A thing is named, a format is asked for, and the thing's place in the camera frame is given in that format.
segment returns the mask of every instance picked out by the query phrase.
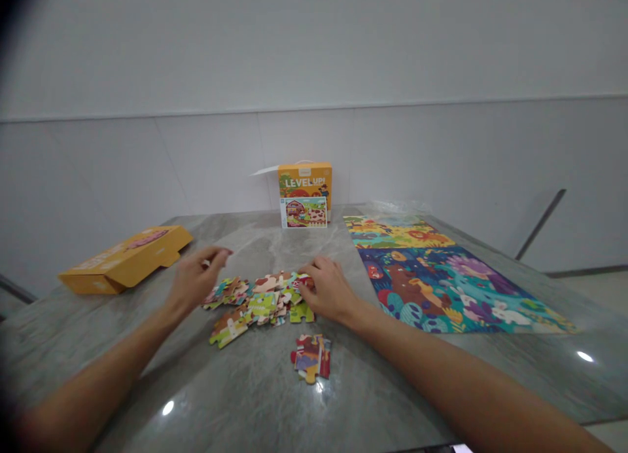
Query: hand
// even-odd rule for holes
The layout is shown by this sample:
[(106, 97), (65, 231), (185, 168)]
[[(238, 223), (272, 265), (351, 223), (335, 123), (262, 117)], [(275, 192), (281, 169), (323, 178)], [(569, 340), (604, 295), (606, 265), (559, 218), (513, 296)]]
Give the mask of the hand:
[(214, 288), (220, 270), (233, 252), (223, 247), (207, 247), (179, 263), (175, 281), (164, 308), (183, 320)]
[(299, 290), (309, 307), (323, 317), (347, 325), (361, 306), (359, 299), (345, 279), (340, 263), (327, 257), (316, 257), (299, 273), (307, 273), (314, 280), (316, 292), (300, 283)]

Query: right hand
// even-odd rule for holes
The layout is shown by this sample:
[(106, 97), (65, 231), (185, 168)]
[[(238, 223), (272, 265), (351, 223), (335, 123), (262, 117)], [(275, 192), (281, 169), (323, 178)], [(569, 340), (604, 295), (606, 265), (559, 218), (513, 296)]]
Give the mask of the right hand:
[(316, 257), (299, 273), (307, 273), (314, 280), (316, 292), (299, 283), (299, 291), (307, 305), (316, 314), (347, 325), (362, 300), (351, 289), (340, 263), (327, 257)]

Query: left hand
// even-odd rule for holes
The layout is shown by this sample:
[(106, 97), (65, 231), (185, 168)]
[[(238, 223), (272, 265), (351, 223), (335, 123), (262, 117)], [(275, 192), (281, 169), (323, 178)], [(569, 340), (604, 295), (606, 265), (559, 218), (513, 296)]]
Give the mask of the left hand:
[[(233, 251), (223, 247), (207, 247), (183, 259), (164, 308), (182, 319), (187, 317), (214, 288), (231, 254)], [(211, 263), (209, 268), (205, 261)]]

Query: purple flower illustration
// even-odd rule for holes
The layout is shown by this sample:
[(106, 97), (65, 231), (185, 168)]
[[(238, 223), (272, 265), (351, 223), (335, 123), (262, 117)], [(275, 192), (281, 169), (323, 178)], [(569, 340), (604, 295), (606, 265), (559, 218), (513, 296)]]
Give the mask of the purple flower illustration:
[(489, 274), (495, 274), (495, 272), (489, 268), (485, 263), (477, 259), (470, 259), (468, 257), (454, 255), (447, 259), (447, 264), (452, 267), (456, 273), (465, 274), (468, 276), (475, 276), (475, 274), (481, 274), (488, 276)]
[(480, 260), (454, 255), (447, 259), (447, 264), (456, 273), (489, 280), (493, 284), (495, 291), (500, 294), (518, 294), (517, 289), (510, 283), (510, 281), (501, 276), (499, 273), (496, 273), (491, 267)]

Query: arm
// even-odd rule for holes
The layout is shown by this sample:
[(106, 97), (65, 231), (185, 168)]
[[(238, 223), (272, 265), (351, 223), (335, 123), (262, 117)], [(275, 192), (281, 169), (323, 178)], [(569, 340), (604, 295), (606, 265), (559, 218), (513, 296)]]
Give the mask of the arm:
[(377, 350), (477, 452), (611, 452), (554, 406), (479, 358), (414, 329), (359, 299), (338, 263), (317, 257), (300, 270), (312, 310), (335, 320)]
[[(164, 340), (209, 294), (230, 253), (210, 247), (181, 261), (163, 307), (24, 415), (21, 425), (27, 449), (86, 451)], [(203, 265), (205, 260), (211, 261), (209, 269)]]

